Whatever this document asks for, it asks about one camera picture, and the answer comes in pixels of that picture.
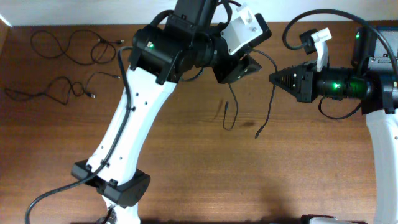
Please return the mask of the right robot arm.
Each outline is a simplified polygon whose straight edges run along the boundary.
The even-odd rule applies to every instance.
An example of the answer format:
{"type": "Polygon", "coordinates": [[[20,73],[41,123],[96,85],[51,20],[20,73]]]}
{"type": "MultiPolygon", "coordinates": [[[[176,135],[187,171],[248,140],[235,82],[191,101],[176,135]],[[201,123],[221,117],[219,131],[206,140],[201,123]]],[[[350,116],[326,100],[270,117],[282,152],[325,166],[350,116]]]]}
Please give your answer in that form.
{"type": "Polygon", "coordinates": [[[318,58],[275,72],[269,80],[301,103],[317,97],[360,101],[356,109],[365,116],[374,153],[374,221],[397,223],[397,28],[360,27],[351,68],[330,66],[330,39],[327,28],[301,34],[301,47],[318,58]]]}

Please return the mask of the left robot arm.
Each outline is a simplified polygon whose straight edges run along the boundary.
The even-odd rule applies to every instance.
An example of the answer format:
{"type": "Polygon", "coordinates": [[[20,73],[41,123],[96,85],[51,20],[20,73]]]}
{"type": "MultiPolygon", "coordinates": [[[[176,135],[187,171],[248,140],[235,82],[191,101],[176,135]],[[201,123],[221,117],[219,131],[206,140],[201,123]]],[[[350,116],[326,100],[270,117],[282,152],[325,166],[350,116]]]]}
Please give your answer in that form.
{"type": "Polygon", "coordinates": [[[122,68],[124,90],[96,151],[73,165],[72,175],[94,187],[108,208],[101,223],[139,223],[138,203],[150,176],[137,168],[144,141],[157,113],[185,72],[211,68],[220,84],[230,85],[257,72],[250,56],[271,36],[263,16],[229,1],[179,0],[156,15],[133,37],[128,67],[122,68]],[[219,5],[228,19],[211,24],[219,5]]]}

